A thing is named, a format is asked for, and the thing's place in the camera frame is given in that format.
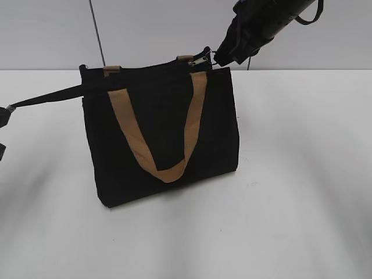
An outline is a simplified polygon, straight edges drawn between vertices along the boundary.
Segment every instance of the black shoulder strap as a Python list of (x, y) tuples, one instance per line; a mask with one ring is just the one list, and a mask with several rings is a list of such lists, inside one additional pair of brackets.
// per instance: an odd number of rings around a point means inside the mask
[(55, 91), (46, 95), (41, 95), (35, 98), (27, 99), (18, 103), (9, 105), (7, 108), (0, 108), (0, 128), (6, 126), (10, 115), (22, 106), (32, 106), (41, 103), (51, 103), (74, 99), (86, 95), (99, 95), (109, 91), (112, 87), (112, 76), (102, 78), (98, 81), (90, 82), (88, 84), (81, 84), (74, 87), (66, 88), (63, 90)]
[(300, 16), (296, 17), (296, 21), (302, 25), (310, 25), (318, 21), (318, 19), (321, 16), (321, 13), (323, 13), (323, 10), (324, 10), (324, 0), (318, 0), (318, 10), (316, 12), (315, 18), (312, 21), (309, 22), (305, 19), (302, 19)]

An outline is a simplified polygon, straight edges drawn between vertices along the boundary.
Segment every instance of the black tote bag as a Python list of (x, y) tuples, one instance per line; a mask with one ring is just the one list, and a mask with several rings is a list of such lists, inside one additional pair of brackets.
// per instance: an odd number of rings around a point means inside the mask
[(98, 197), (112, 208), (235, 171), (239, 133), (229, 68), (210, 49), (139, 69), (80, 66), (82, 84), (2, 109), (83, 96)]

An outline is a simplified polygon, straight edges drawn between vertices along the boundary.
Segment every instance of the cable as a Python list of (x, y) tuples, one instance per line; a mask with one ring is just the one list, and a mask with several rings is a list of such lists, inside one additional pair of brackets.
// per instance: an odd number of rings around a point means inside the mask
[(95, 34), (97, 36), (97, 41), (98, 41), (98, 45), (99, 45), (99, 51), (101, 52), (102, 63), (103, 63), (104, 66), (106, 66), (105, 57), (103, 56), (101, 39), (99, 38), (99, 34), (98, 34), (97, 22), (95, 20), (95, 15), (94, 15), (94, 11), (93, 11), (92, 0), (89, 0), (89, 6), (91, 7), (91, 13), (92, 13), (92, 18), (93, 18), (93, 22), (94, 22), (94, 29), (95, 29)]
[(249, 71), (249, 68), (251, 67), (251, 56), (249, 57), (249, 60), (248, 60), (248, 67), (246, 68), (247, 71)]

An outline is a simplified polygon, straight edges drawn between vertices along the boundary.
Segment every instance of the gray wall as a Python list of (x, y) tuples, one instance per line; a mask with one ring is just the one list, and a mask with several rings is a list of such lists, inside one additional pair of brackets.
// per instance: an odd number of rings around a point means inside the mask
[[(107, 64), (140, 67), (216, 49), (236, 0), (92, 2)], [(318, 23), (290, 24), (252, 69), (372, 69), (371, 11), (370, 0), (325, 0)], [(0, 0), (0, 38), (0, 69), (102, 66), (88, 0)]]

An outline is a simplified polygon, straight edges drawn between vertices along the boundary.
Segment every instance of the tan handle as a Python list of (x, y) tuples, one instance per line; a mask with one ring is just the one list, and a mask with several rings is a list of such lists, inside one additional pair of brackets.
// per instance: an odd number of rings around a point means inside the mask
[(194, 56), (193, 55), (180, 55), (180, 56), (177, 56), (177, 60), (179, 60), (179, 61), (193, 61)]
[(122, 89), (109, 92), (116, 119), (119, 122), (120, 128), (123, 131), (138, 164), (144, 170), (165, 183), (176, 181), (184, 174), (187, 163), (194, 151), (199, 137), (200, 119), (204, 104), (207, 75), (205, 72), (192, 73), (191, 78), (194, 87), (194, 94), (188, 109), (184, 129), (185, 158), (167, 170), (157, 170), (156, 168), (150, 149), (145, 142), (140, 127), (138, 126), (137, 119), (135, 118), (128, 91)]

